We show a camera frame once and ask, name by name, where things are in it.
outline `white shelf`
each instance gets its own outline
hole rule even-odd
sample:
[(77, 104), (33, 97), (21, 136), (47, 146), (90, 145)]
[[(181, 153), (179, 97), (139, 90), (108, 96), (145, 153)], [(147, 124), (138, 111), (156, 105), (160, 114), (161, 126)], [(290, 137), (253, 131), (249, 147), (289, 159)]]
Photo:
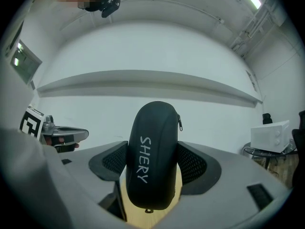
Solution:
[(227, 97), (235, 96), (249, 102), (261, 102), (259, 94), (250, 95), (242, 90), (229, 85), (212, 81), (210, 79), (173, 72), (149, 71), (149, 70), (115, 70), (79, 74), (57, 80), (55, 82), (38, 87), (40, 96), (59, 95), (132, 95), (145, 96), (141, 94), (141, 88), (164, 89), (173, 98), (177, 91), (199, 94), (208, 90), (210, 95), (224, 94)]

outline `window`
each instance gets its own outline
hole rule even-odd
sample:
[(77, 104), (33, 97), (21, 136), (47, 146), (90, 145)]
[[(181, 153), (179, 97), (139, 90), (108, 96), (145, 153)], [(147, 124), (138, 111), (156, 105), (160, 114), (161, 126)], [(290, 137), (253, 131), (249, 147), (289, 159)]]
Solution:
[(22, 80), (26, 84), (29, 84), (41, 64), (41, 60), (19, 41), (16, 52), (10, 63)]
[(248, 74), (248, 76), (249, 76), (249, 78), (250, 78), (250, 81), (251, 81), (251, 83), (252, 83), (252, 86), (253, 86), (254, 90), (257, 92), (256, 86), (255, 86), (255, 83), (254, 83), (254, 80), (253, 80), (252, 75), (251, 75), (248, 71), (246, 71), (246, 72), (247, 72), (247, 74)]

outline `wooden floor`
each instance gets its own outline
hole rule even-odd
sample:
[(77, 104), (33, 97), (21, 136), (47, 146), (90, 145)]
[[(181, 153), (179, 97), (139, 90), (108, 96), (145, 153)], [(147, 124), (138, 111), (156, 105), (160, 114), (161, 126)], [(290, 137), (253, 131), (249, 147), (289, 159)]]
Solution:
[(157, 224), (165, 215), (172, 210), (172, 208), (178, 203), (180, 192), (182, 187), (181, 170), (177, 165), (177, 175), (176, 175), (176, 192), (175, 196), (167, 209), (164, 210), (154, 210), (152, 214), (145, 213), (145, 209), (136, 207), (129, 200), (126, 190), (126, 179), (121, 183), (121, 193), (122, 200), (127, 216), (127, 223), (133, 226), (149, 229)]
[[(299, 163), (298, 154), (287, 155), (276, 159), (270, 159), (268, 171), (276, 178), (278, 178), (282, 183), (284, 183), (288, 188), (292, 188), (292, 177), (297, 164)], [(264, 167), (264, 158), (256, 158), (254, 161)]]

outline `zipper pull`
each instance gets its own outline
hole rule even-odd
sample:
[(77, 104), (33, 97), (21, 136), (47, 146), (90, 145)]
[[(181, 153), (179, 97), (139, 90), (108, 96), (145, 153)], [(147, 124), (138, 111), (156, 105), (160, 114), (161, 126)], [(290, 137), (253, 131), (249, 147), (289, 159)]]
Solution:
[(179, 121), (179, 129), (180, 129), (180, 131), (182, 131), (183, 128), (182, 128), (182, 122), (181, 122), (181, 117), (180, 117), (180, 115), (178, 115), (178, 121)]

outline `white ceiling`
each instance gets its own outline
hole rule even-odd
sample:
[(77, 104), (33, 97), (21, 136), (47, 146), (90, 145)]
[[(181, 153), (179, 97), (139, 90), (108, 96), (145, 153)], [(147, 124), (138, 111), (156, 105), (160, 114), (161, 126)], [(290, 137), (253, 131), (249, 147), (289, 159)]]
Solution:
[[(250, 0), (121, 1), (119, 10), (106, 19), (100, 11), (89, 13), (56, 0), (37, 0), (30, 12), (59, 45), (105, 24), (144, 19), (170, 21), (200, 30), (245, 56), (272, 27), (271, 10), (276, 7), (272, 8), (274, 0), (268, 0), (269, 7), (262, 6), (259, 11)], [(250, 38), (245, 31), (251, 28), (255, 33)]]

